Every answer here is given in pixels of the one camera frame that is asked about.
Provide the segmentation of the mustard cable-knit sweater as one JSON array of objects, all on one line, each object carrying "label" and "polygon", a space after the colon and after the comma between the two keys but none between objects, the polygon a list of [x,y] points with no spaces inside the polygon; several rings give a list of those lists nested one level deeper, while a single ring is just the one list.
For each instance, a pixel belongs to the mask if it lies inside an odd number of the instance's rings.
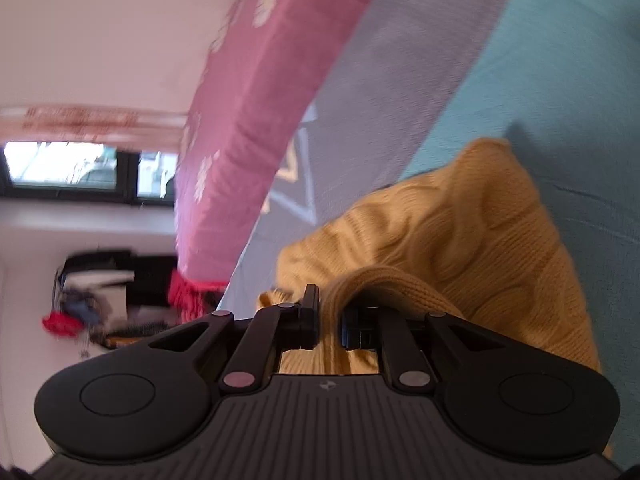
[{"label": "mustard cable-knit sweater", "polygon": [[574,264],[510,145],[468,144],[446,167],[373,192],[286,246],[261,307],[320,289],[320,340],[284,374],[371,374],[343,314],[372,304],[412,318],[437,404],[460,434],[529,462],[605,452],[620,402],[602,376]]}]

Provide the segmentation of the red clothes pile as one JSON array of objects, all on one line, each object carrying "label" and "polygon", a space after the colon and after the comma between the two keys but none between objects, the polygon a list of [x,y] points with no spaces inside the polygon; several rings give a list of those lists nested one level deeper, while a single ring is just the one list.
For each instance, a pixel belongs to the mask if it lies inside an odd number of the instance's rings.
[{"label": "red clothes pile", "polygon": [[194,283],[173,270],[168,288],[168,304],[177,310],[180,323],[189,323],[218,308],[227,282]]}]

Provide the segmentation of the black cluttered shelf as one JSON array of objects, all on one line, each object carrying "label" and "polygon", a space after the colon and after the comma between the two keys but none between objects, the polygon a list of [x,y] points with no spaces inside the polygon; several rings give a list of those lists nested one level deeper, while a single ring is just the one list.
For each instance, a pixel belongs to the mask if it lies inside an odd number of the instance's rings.
[{"label": "black cluttered shelf", "polygon": [[43,329],[58,338],[85,338],[113,350],[180,323],[169,302],[173,255],[129,249],[76,252],[56,271],[51,312]]}]

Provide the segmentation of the pink lace curtain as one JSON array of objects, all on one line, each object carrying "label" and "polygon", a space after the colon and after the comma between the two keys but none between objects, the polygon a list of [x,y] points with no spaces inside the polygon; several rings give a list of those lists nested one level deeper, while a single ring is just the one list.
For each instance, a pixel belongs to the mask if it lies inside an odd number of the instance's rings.
[{"label": "pink lace curtain", "polygon": [[180,151],[186,115],[130,108],[54,105],[4,106],[1,143],[104,144],[124,152]]}]

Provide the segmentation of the dark framed window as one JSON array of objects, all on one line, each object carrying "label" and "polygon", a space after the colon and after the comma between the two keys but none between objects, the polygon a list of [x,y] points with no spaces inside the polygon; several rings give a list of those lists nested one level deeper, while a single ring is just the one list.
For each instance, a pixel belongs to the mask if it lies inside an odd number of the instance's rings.
[{"label": "dark framed window", "polygon": [[1,196],[170,207],[176,169],[175,154],[127,153],[92,143],[9,142],[1,147]]}]

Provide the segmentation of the pink floral quilt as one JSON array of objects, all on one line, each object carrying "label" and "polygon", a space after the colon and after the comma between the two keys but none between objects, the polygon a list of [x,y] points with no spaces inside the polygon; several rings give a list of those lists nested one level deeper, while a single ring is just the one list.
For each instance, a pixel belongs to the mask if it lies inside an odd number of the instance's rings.
[{"label": "pink floral quilt", "polygon": [[209,48],[178,159],[178,270],[226,284],[288,144],[371,0],[235,0]]}]

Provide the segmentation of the grey and teal bedspread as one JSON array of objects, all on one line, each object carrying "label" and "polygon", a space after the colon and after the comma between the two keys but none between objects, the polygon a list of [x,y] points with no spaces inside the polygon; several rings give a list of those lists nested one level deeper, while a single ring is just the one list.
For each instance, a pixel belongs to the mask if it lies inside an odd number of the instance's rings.
[{"label": "grey and teal bedspread", "polygon": [[303,187],[278,184],[224,305],[249,315],[277,255],[362,194],[451,162],[468,142],[510,142],[586,294],[622,402],[617,463],[639,459],[639,0],[506,0],[463,72],[435,90],[426,44],[461,44],[473,0],[375,0],[307,120]]}]

